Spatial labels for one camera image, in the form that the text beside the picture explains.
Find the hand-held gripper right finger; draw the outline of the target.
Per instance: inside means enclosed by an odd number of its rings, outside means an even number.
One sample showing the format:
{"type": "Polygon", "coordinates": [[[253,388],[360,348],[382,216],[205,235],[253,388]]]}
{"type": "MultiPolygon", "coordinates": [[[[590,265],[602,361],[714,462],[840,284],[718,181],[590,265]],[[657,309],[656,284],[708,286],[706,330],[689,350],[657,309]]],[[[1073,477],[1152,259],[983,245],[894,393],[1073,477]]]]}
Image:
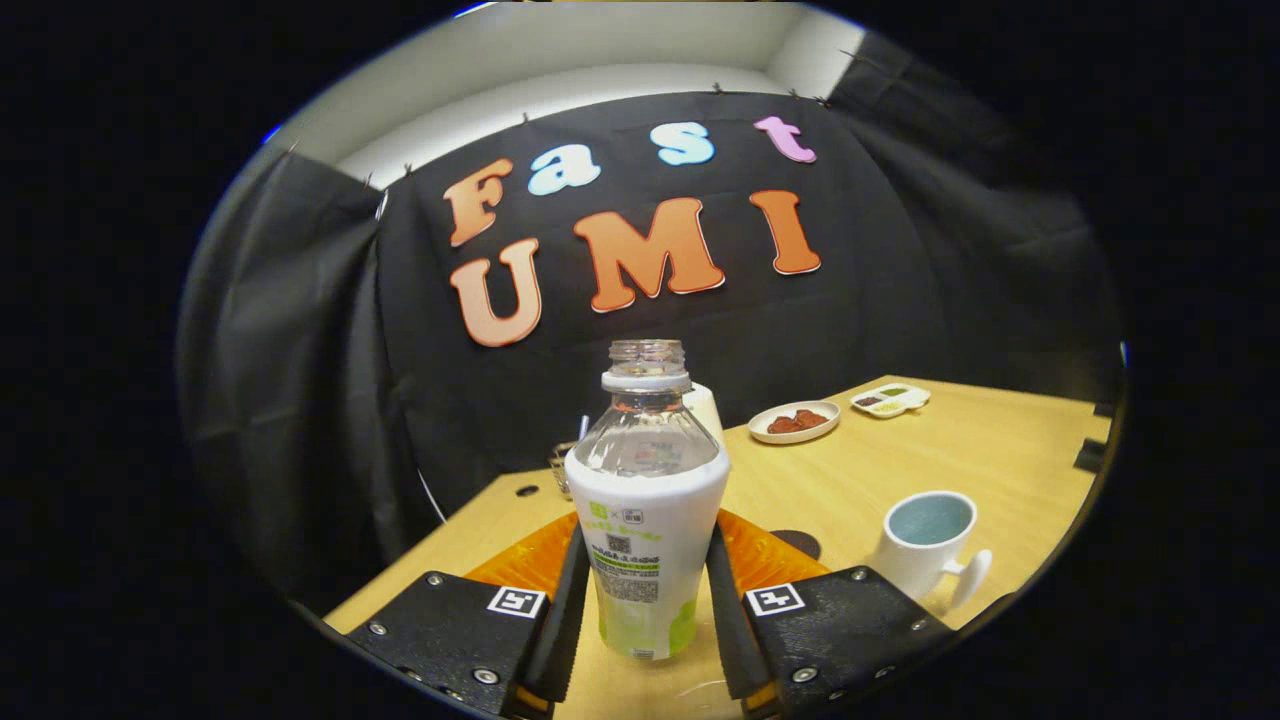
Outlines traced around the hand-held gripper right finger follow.
{"type": "Polygon", "coordinates": [[[727,691],[745,719],[815,719],[922,666],[954,630],[865,565],[829,570],[719,511],[707,553],[727,691]]]}

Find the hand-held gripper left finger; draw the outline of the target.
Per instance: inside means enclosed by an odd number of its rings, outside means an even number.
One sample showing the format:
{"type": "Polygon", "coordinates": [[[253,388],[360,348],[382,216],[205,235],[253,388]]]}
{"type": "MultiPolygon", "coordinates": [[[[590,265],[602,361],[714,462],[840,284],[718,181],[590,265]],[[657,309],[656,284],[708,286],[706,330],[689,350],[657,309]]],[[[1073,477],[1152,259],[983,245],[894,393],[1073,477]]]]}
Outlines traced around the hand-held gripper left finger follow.
{"type": "Polygon", "coordinates": [[[481,714],[552,719],[568,696],[588,580],[570,512],[465,577],[425,571],[346,638],[481,714]]]}

